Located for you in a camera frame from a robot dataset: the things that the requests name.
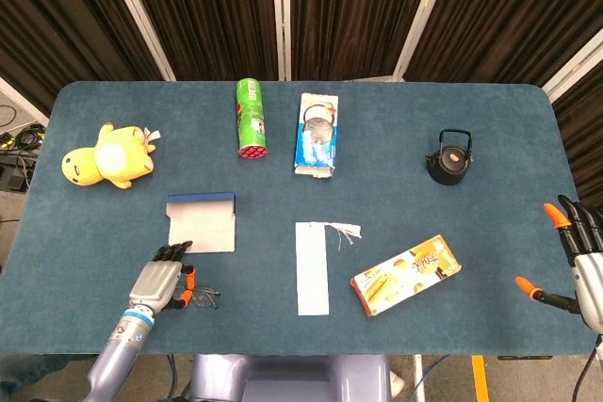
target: blue and white box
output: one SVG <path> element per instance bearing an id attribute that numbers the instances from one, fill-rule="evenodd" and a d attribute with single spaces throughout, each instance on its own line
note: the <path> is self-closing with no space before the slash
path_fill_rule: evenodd
<path id="1" fill-rule="evenodd" d="M 295 173 L 330 178 L 335 170 L 337 96 L 301 95 Z"/>

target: cast iron kettle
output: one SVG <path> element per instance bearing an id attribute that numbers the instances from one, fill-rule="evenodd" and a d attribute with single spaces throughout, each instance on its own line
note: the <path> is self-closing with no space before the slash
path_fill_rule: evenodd
<path id="1" fill-rule="evenodd" d="M 453 145 L 444 146 L 444 133 L 446 132 L 455 132 L 468 136 L 469 141 L 466 149 Z M 443 185 L 455 185 L 460 183 L 473 161 L 473 158 L 471 157 L 472 144 L 473 137 L 469 131 L 464 131 L 463 129 L 444 129 L 440 132 L 440 151 L 425 156 L 425 159 L 427 160 L 427 171 L 430 173 L 431 177 L 437 183 Z"/>

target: yellow plush toy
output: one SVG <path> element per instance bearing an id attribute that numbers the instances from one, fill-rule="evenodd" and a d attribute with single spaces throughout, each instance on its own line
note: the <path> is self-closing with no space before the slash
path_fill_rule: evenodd
<path id="1" fill-rule="evenodd" d="M 119 188 L 130 188 L 132 180 L 149 174 L 154 165 L 149 153 L 155 145 L 149 142 L 159 138 L 139 127 L 115 129 L 106 123 L 98 134 L 94 148 L 79 148 L 63 157 L 61 164 L 65 177 L 77 185 L 92 185 L 108 179 Z"/>

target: kettle handle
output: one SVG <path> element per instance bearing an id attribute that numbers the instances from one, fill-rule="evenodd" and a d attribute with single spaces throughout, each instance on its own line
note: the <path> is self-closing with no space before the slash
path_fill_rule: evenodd
<path id="1" fill-rule="evenodd" d="M 466 131 L 465 129 L 443 129 L 440 132 L 440 156 L 442 156 L 442 149 L 444 148 L 443 142 L 444 142 L 444 133 L 446 132 L 456 132 L 457 134 L 465 134 L 466 136 L 469 137 L 469 140 L 467 142 L 467 151 L 464 153 L 465 158 L 468 160 L 471 157 L 471 147 L 473 146 L 473 136 L 471 135 L 471 133 L 469 131 Z"/>

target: yellow floor tape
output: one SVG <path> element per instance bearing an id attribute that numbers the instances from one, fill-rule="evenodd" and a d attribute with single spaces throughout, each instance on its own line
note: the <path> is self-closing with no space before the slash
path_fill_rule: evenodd
<path id="1" fill-rule="evenodd" d="M 486 382 L 486 367 L 482 355 L 471 356 L 473 380 L 475 381 L 475 396 L 478 402 L 489 402 L 488 383 Z"/>

